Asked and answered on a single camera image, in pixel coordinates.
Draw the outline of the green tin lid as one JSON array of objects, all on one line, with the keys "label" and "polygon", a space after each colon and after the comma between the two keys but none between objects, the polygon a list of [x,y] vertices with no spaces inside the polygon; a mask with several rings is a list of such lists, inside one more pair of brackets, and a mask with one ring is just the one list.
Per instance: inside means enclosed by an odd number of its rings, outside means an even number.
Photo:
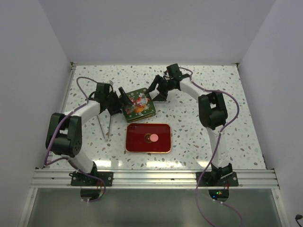
[{"label": "green tin lid", "polygon": [[133,105],[127,105],[123,108],[123,114],[128,123],[156,115],[152,98],[146,91],[147,88],[143,87],[126,94],[133,103]]}]

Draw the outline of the steel serving tongs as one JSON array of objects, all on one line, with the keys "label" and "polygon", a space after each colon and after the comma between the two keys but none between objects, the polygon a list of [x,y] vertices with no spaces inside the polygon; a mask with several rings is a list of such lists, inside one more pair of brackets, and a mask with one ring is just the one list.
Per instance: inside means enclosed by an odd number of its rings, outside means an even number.
[{"label": "steel serving tongs", "polygon": [[105,132],[105,130],[104,130],[104,127],[103,127],[103,124],[101,123],[99,115],[97,115],[97,120],[98,120],[100,129],[101,129],[101,133],[102,133],[103,139],[105,141],[109,141],[110,140],[110,135],[111,135],[112,116],[109,117],[108,126],[106,127],[107,128],[107,132]]}]

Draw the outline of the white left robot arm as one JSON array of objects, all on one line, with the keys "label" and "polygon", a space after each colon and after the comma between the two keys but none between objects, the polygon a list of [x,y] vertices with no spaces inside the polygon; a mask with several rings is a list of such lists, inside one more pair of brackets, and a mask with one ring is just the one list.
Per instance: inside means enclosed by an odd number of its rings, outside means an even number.
[{"label": "white left robot arm", "polygon": [[85,96],[83,104],[65,113],[53,113],[50,118],[45,147],[47,154],[53,152],[60,158],[48,162],[49,166],[59,160],[67,160],[70,165],[82,173],[81,179],[92,186],[98,181],[96,164],[81,150],[82,126],[90,119],[107,110],[111,116],[120,113],[122,108],[133,105],[122,87],[118,95],[109,83],[97,83],[96,90]]}]

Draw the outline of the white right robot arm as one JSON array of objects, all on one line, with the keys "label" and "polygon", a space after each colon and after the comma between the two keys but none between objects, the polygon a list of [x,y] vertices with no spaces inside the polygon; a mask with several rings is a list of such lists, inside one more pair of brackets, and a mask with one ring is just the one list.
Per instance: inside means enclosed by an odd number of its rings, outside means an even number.
[{"label": "white right robot arm", "polygon": [[181,70],[182,67],[178,64],[168,66],[163,76],[155,76],[145,92],[157,90],[159,94],[152,100],[162,102],[167,100],[169,91],[178,89],[197,101],[199,120],[207,129],[212,149],[211,180],[215,185],[223,185],[228,180],[228,175],[232,173],[223,133],[228,118],[223,93],[200,87],[193,81],[192,71],[189,70],[189,73],[184,74]]}]

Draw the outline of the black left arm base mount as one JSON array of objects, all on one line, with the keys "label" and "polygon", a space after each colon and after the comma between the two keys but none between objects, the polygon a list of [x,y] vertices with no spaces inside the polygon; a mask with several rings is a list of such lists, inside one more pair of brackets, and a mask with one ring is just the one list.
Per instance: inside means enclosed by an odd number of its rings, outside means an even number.
[{"label": "black left arm base mount", "polygon": [[69,173],[71,177],[71,186],[112,186],[114,179],[114,173],[109,171],[98,171],[96,167],[92,168],[92,171],[83,173],[80,170],[76,170]]}]

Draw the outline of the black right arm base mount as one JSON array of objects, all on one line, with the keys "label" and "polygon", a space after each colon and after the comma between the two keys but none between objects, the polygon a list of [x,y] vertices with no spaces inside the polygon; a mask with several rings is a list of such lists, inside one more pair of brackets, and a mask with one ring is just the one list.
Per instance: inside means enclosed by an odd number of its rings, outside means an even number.
[{"label": "black right arm base mount", "polygon": [[202,172],[196,172],[196,181],[198,186],[204,187],[224,187],[224,186],[239,186],[237,173],[233,171],[231,163],[225,167],[215,167],[211,164],[212,170],[206,171],[203,175]]}]

